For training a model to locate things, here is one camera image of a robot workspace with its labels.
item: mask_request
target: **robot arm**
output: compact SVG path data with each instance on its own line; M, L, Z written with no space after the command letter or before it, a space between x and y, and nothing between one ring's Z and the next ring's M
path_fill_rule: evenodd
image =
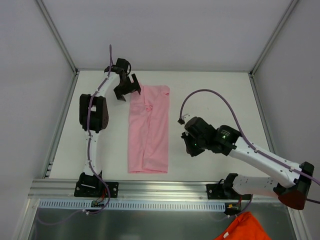
M79 192L86 193L86 196L89 197L95 196L97 193L100 194L103 187L102 183L94 175L92 169L97 175L100 177L102 176L102 159L100 159L101 154L99 154L98 151L103 149L100 140L101 131L106 129L109 122L106 95L109 94L111 88L114 88L113 91L116 98L121 101L126 101L124 95L135 91L138 91L139 94L141 92L135 74L131 75L133 82L130 80L128 73L129 66L130 63L127 60L118 58L116 64L112 65L109 76L109 66L104 70L102 83L98 86L93 96L90 94L82 94L80 96L79 122L85 133L86 153L83 172L79 177L76 189ZM89 133L87 121L90 100L92 97L89 117Z
M278 198L290 208L304 209L311 181L292 169L312 176L314 171L312 164L291 162L252 143L259 151L291 167L287 169L253 150L241 133L230 126L222 125L215 129L202 118L192 117L190 114L184 115L183 121L185 132L181 137L186 144L187 153L192 157L210 150L216 154L221 153L242 160L271 176L247 177L230 173L222 186L228 197L245 194L263 195Z

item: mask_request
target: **purple cable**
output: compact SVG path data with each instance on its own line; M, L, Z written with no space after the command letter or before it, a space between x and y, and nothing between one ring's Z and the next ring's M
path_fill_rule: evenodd
M241 210L241 212L239 214L243 214L245 212L245 210L247 210L247 208L249 207L249 205L252 203L252 199L254 198L253 195L251 195L250 201L248 202L248 204L244 207L244 209Z
M244 131L242 130L242 128L241 128L241 126L240 126L240 124L239 124L239 121L238 121L238 119L237 119L237 116L236 116L234 110L232 109L231 105L227 102L227 100L226 100L220 93L218 93L218 92L216 92L216 91L213 91L213 90L210 90L210 89L199 89L199 90L196 90L196 91L190 93L190 94L185 98L185 100L184 100L183 103L182 103L182 106L181 106L181 109L180 109L179 119L182 119L182 111L183 111L183 109L184 109L184 106L185 106L187 100L188 100L193 94L200 93L200 92L213 93L213 94L217 95L219 98L221 98L221 99L224 101L224 103L228 106L229 110L230 110L231 113L232 113L232 116L233 116L233 118L234 118L235 124L236 124L236 126L238 127L238 129L239 129L239 131L240 131L240 133L241 133L242 138L244 139L244 141L246 142L246 144L248 144L248 146L250 146L250 148L252 148L254 151L256 151L257 153L259 153L260 155L266 157L267 159L270 159L271 161L274 161L275 163L283 166L284 168L291 170L291 167L290 167L289 165L287 165L287 164L279 161L278 159L275 159L275 158L272 157L272 156L269 156L268 154L260 151L259 149L256 149L256 147L248 140L248 138L247 138L246 135L244 134ZM317 180L317 179L315 179L314 177L309 176L308 174L306 174L306 173L304 173L304 172L302 172L302 171L296 170L296 169L292 169L292 171L295 172L295 173L297 173L297 174L300 174L300 175L302 175L302 176L304 176L304 177L306 177L306 178L308 178L308 179L310 179L310 180L312 180L312 181L314 181L316 184L318 184L318 185L320 186L320 181Z
M36 213L36 220L37 220L39 223L41 223L42 225L45 225L45 226L54 226L54 225L59 225L59 224L65 223L65 222L68 221L71 217L73 217L75 214L80 213L80 212L83 212L83 210L81 209L81 210L74 211L74 212L71 213L68 217L66 217L65 219L63 219L63 220L61 220L61 221L49 223L49 222L44 222L44 221L42 221L42 220L39 218L39 211L37 211L37 213Z
M317 201L317 200L313 200L313 199L309 199L309 198L307 198L306 200L307 200L308 202L310 202L310 203L320 204L320 201Z

